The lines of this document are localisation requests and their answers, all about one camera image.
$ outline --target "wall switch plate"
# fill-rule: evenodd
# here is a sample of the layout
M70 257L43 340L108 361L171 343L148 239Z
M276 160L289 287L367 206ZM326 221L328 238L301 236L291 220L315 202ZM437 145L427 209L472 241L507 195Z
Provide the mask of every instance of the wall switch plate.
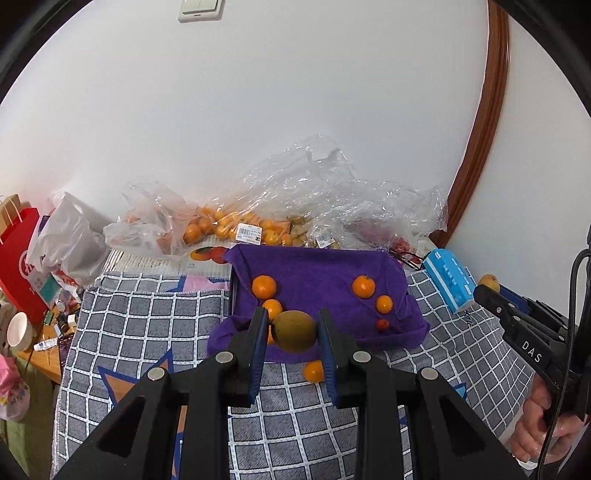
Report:
M183 0L178 21L218 20L222 15L223 3L224 0Z

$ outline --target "metal screw head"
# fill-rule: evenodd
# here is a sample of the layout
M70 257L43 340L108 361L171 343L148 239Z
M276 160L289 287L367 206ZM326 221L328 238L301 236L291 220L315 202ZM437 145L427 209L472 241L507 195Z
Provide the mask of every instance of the metal screw head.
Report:
M366 364L367 362L369 362L371 360L371 355L363 350L357 350L353 354L353 360L355 360L356 362L358 362L360 364Z
M219 352L216 355L216 361L220 364L227 364L228 362L231 362L234 358L234 355L232 355L232 352Z
M425 380L435 380L439 376L439 372L434 368L427 367L421 370L421 375Z
M154 367L148 370L148 378L154 382L156 380L160 380L166 374L166 370L162 367Z

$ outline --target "red shopping bag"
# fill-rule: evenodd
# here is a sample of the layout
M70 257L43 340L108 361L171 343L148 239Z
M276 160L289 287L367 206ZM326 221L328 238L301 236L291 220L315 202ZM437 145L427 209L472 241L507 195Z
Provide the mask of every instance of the red shopping bag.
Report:
M47 306L27 280L34 269L25 263L38 220L36 208L25 208L0 236L0 288L34 325L41 323L47 312Z

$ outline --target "blue box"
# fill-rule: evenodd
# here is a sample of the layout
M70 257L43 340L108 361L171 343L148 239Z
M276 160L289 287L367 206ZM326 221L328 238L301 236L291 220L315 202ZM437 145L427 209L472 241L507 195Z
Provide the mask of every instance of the blue box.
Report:
M437 248L431 251L423 267L452 313L463 312L474 305L476 284L449 250Z

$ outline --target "human hand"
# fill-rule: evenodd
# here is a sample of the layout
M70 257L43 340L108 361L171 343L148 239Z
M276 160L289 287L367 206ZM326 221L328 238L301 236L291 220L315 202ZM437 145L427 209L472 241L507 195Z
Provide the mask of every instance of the human hand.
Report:
M522 462L534 461L539 457L548 426L544 421L544 410L552 404L552 397L539 375L534 376L530 397L523 403L523 416L517 422L509 440L511 452ZM548 451L545 463L557 462L570 450L573 440L584 423L573 414L562 414L554 429L558 441Z

